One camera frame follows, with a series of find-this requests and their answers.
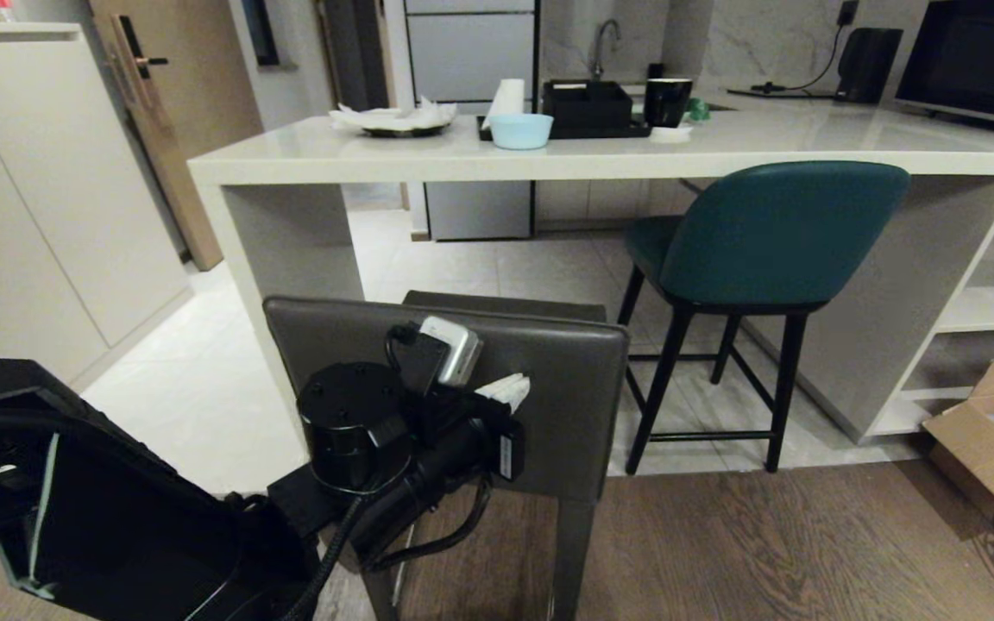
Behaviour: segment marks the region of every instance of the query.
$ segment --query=gray chair back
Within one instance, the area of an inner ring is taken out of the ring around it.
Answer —
[[[498,486],[595,503],[612,448],[627,363],[626,331],[607,323],[332,299],[269,298],[268,326],[293,390],[335,362],[386,363],[391,326],[439,315],[485,342],[470,386],[528,373],[532,393],[516,414],[528,436],[524,475]]]

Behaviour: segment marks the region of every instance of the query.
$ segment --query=bar stool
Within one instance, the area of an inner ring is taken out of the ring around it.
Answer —
[[[686,216],[647,217],[626,235],[631,255],[620,323],[627,325],[644,280],[673,307],[662,354],[643,397],[627,367],[627,384],[642,413],[627,460],[635,474],[647,442],[769,440],[765,469],[777,471],[796,385],[808,315],[841,291],[907,192],[901,168],[853,161],[804,161],[755,166],[715,182]],[[718,354],[679,354],[695,314],[727,315]],[[746,315],[784,315],[780,370],[774,396],[734,348]],[[728,358],[773,412],[768,430],[651,433],[676,361],[714,361],[719,384]]]

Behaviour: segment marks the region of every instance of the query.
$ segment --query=white countertop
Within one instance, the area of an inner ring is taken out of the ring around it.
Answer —
[[[994,176],[994,130],[855,103],[765,101],[701,93],[739,107],[714,111],[688,142],[648,138],[550,141],[507,152],[480,141],[473,117],[441,136],[370,138],[313,117],[190,161],[218,185],[371,181],[722,177],[776,161],[836,159],[902,166],[913,174]]]

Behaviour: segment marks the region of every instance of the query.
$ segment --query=microwave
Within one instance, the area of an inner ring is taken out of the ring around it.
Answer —
[[[896,101],[994,121],[994,0],[927,5]]]

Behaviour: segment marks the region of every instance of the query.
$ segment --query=wooden floor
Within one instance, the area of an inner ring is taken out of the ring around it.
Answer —
[[[418,540],[472,499],[445,500]],[[555,515],[497,492],[477,533],[412,563],[403,620],[545,618]],[[0,567],[0,620],[82,618],[8,589]],[[994,533],[927,462],[610,479],[579,618],[994,620]]]

